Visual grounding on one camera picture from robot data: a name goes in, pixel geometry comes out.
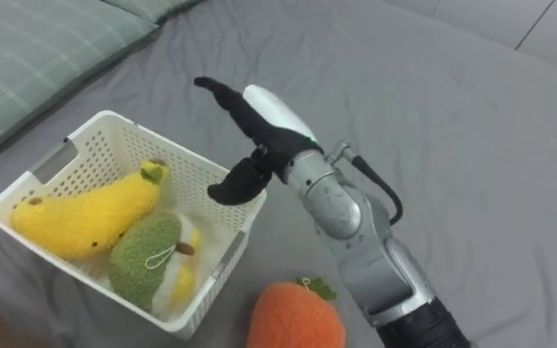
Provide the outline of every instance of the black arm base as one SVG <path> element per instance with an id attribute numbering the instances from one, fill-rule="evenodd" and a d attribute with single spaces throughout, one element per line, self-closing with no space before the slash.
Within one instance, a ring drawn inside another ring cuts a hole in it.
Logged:
<path id="1" fill-rule="evenodd" d="M 377 328 L 386 348 L 470 348 L 451 313 L 439 299 Z"/>

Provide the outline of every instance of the plaid pillow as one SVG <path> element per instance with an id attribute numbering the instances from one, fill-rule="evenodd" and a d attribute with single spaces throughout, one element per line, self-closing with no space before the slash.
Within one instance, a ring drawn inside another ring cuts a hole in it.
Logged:
<path id="1" fill-rule="evenodd" d="M 154 29 L 95 0 L 0 3 L 0 143 Z"/>
<path id="2" fill-rule="evenodd" d="M 197 0 L 103 0 L 155 23 Z"/>

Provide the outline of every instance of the orange plush toy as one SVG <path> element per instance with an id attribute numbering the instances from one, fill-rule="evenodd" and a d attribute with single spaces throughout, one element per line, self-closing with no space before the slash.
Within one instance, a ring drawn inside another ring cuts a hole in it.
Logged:
<path id="1" fill-rule="evenodd" d="M 315 292 L 280 283 L 259 298 L 247 348 L 345 348 L 345 328 L 335 308 Z"/>

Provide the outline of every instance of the brown plush stem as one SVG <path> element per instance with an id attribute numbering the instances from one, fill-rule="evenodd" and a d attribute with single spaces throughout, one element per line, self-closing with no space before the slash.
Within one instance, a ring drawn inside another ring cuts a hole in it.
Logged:
<path id="1" fill-rule="evenodd" d="M 34 197 L 29 200 L 29 205 L 39 205 L 43 200 L 40 197 Z"/>
<path id="2" fill-rule="evenodd" d="M 162 159 L 150 159 L 150 162 L 153 164 L 166 166 L 166 162 Z"/>
<path id="3" fill-rule="evenodd" d="M 178 243 L 175 244 L 175 251 L 183 253 L 187 256 L 193 256 L 194 255 L 194 247 L 192 247 L 189 244 L 182 243 L 182 242 L 178 242 Z"/>

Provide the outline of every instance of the stuffed toy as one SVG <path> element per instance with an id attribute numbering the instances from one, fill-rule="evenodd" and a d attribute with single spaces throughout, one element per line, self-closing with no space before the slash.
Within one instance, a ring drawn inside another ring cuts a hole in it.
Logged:
<path id="1" fill-rule="evenodd" d="M 34 197 L 12 212 L 13 228 L 53 254 L 76 259 L 112 248 L 124 232 L 152 212 L 169 168 L 161 159 L 137 172 L 73 197 Z"/>
<path id="2" fill-rule="evenodd" d="M 279 283 L 263 292 L 252 313 L 247 348 L 345 348 L 335 308 L 309 287 Z"/>
<path id="3" fill-rule="evenodd" d="M 113 248 L 108 279 L 113 291 L 164 317 L 186 305 L 195 290 L 193 257 L 199 231 L 183 215 L 154 214 L 136 223 Z"/>

